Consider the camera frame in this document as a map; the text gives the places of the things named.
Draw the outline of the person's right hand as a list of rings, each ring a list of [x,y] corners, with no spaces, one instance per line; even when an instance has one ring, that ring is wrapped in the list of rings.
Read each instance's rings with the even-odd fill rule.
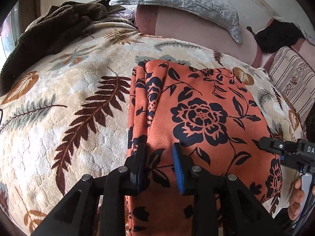
[[[305,193],[301,189],[301,179],[298,177],[294,182],[292,193],[289,197],[288,216],[290,220],[296,220],[301,210],[301,203],[305,199]]]

